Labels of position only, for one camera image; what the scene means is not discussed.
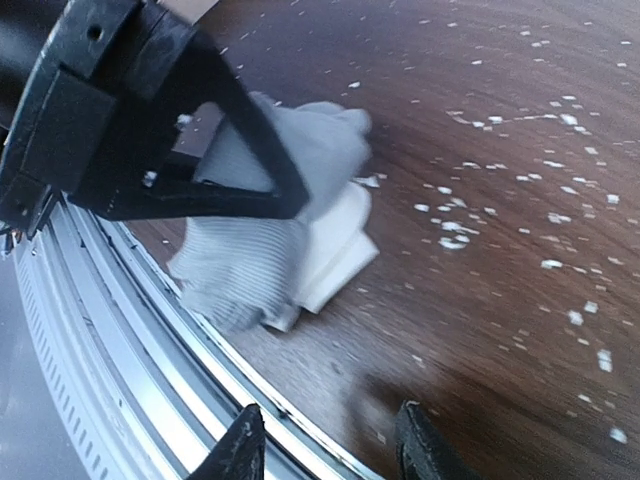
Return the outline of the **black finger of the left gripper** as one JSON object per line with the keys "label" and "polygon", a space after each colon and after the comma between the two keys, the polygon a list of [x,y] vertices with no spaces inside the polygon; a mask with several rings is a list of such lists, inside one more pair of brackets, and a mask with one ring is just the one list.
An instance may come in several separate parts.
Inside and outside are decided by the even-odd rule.
{"label": "black finger of the left gripper", "polygon": [[208,34],[169,41],[112,54],[93,79],[114,105],[69,200],[115,221],[295,217],[310,193],[274,121]]}

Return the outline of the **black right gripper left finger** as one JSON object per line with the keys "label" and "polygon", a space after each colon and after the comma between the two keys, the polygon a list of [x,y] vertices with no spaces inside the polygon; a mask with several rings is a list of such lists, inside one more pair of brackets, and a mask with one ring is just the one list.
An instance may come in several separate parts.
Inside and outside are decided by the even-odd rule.
{"label": "black right gripper left finger", "polygon": [[265,427],[258,405],[246,406],[192,473],[192,480],[264,480]]}

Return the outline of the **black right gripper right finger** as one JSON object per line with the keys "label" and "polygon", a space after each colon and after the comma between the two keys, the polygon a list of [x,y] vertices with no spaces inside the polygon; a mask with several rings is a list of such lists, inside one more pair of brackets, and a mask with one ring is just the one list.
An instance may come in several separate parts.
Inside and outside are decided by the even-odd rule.
{"label": "black right gripper right finger", "polygon": [[431,423],[419,402],[403,402],[396,416],[395,431],[400,479],[480,479]]}

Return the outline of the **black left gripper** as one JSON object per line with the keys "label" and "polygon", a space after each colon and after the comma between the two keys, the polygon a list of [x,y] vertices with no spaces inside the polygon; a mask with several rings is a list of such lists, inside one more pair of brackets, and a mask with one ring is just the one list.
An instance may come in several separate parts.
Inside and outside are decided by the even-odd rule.
{"label": "black left gripper", "polygon": [[174,145],[198,37],[154,1],[3,2],[2,224],[31,235],[61,196],[116,221],[197,214]]}

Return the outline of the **grey underwear white waistband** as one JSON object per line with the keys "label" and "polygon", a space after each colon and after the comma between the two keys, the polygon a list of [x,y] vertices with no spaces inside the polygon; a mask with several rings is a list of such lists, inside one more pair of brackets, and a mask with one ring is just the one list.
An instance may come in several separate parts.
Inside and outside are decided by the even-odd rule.
{"label": "grey underwear white waistband", "polygon": [[289,108],[254,92],[305,182],[309,202],[289,220],[189,217],[168,262],[183,305],[221,331],[289,330],[378,254],[364,229],[371,195],[355,178],[371,156],[372,120],[332,102]]}

